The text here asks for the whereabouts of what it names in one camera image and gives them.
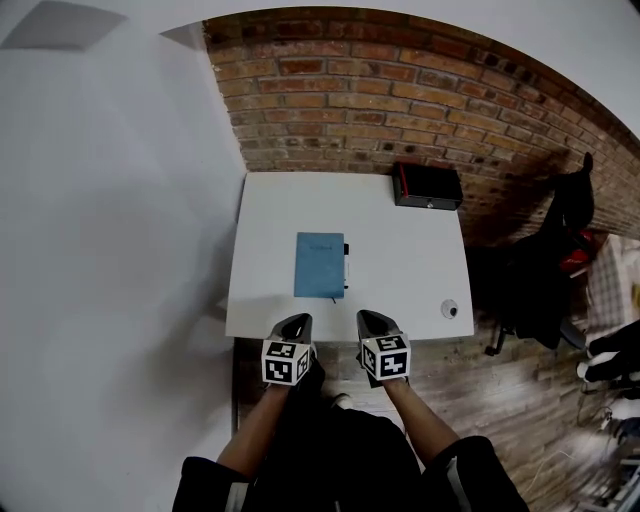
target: wooden floor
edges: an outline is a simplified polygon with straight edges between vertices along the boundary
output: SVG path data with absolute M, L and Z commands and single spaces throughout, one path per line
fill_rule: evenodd
M 491 358 L 484 347 L 492 339 L 489 323 L 476 326 L 476 335 L 469 338 L 412 342 L 411 385 L 461 436 L 491 439 L 532 511 L 575 510 L 577 501 L 610 478 L 618 457 L 615 441 L 597 432 L 601 408 L 614 395 L 580 393 L 575 365 L 581 355 L 566 345 L 554 352 L 534 341 L 512 339 Z M 261 344 L 236 341 L 239 422 L 262 393 Z M 370 389 L 355 360 L 355 343 L 322 343 L 318 352 L 327 395 L 348 393 L 358 409 L 386 416 L 402 428 L 384 390 Z

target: black sleeve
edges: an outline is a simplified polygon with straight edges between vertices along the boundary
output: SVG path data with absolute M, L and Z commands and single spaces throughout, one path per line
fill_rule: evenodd
M 467 437 L 442 451 L 422 475 L 438 510 L 528 511 L 486 437 Z
M 235 483 L 248 483 L 248 480 L 240 473 L 208 459 L 189 457 L 182 464 L 182 478 L 172 510 L 173 512 L 224 511 L 229 491 Z

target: red brick wall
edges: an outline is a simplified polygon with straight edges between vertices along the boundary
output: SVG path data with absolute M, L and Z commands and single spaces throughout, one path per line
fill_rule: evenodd
M 369 9 L 274 9 L 204 28 L 249 171 L 388 173 L 397 160 L 452 167 L 465 192 L 466 243 L 493 245 L 535 231 L 550 201 L 547 178 L 578 170 L 590 151 L 593 226 L 640 238 L 638 139 L 513 48 Z

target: white table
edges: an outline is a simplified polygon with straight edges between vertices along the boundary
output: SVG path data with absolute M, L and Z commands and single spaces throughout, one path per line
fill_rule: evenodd
M 293 296 L 298 232 L 344 233 L 344 299 Z M 453 319 L 441 311 L 454 300 Z M 389 176 L 250 173 L 236 234 L 227 336 L 265 338 L 275 323 L 313 316 L 314 341 L 357 341 L 356 313 L 393 318 L 411 339 L 473 334 L 456 212 L 396 206 Z

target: blue notebook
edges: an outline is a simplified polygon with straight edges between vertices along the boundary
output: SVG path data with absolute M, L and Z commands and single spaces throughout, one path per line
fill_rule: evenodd
M 298 233 L 294 297 L 344 297 L 344 235 Z

